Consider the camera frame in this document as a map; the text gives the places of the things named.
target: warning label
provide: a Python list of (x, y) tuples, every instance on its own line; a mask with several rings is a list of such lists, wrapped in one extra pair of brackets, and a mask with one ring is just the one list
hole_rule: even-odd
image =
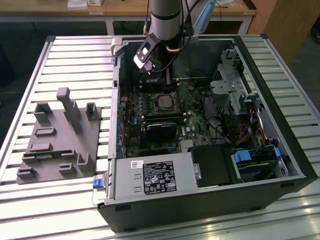
[(143, 180), (146, 195), (177, 191), (172, 161), (143, 164)]

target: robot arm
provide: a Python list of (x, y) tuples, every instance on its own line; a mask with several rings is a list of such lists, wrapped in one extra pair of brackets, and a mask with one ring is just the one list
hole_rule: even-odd
[[(152, 33), (148, 35), (133, 58), (138, 68), (149, 75), (166, 70), (178, 57), (178, 53), (188, 45), (194, 28), (198, 33), (204, 32), (215, 2), (216, 0), (150, 0)], [(184, 46), (179, 47), (184, 34), (184, 22), (189, 24), (188, 39)], [(171, 61), (166, 62), (163, 57), (154, 54), (155, 48), (159, 49), (161, 55), (163, 51), (175, 55)]]

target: blue plastic clip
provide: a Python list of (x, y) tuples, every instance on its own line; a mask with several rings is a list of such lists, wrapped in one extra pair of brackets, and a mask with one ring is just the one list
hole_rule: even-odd
[(92, 186), (93, 186), (93, 189), (102, 189), (104, 187), (104, 179), (103, 178), (94, 179)]
[(233, 156), (236, 163), (252, 160), (248, 150), (239, 150)]

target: aluminum table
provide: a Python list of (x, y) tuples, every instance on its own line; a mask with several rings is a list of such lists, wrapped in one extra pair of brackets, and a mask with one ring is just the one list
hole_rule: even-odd
[[(56, 100), (68, 87), (79, 108), (102, 107), (96, 173), (108, 168), (113, 63), (112, 36), (48, 37), (0, 150), (0, 239), (313, 239), (320, 234), (320, 180), (280, 198), (265, 209), (218, 216), (135, 232), (114, 233), (93, 205), (92, 177), (16, 184), (36, 118), (36, 103)], [(242, 40), (320, 175), (320, 116), (268, 39)], [(245, 77), (255, 92), (248, 74)]]

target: gray floor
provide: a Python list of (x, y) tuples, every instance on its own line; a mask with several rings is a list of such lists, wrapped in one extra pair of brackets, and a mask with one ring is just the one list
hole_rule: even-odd
[[(143, 23), (116, 23), (115, 34), (141, 34)], [(0, 145), (20, 103), (22, 94), (48, 35), (83, 36), (106, 35), (103, 22), (41, 23), (35, 31), (31, 23), (0, 23), (0, 44), (14, 68), (16, 78), (5, 87), (0, 87)], [(302, 87), (320, 110), (320, 44), (308, 37), (290, 65)]]

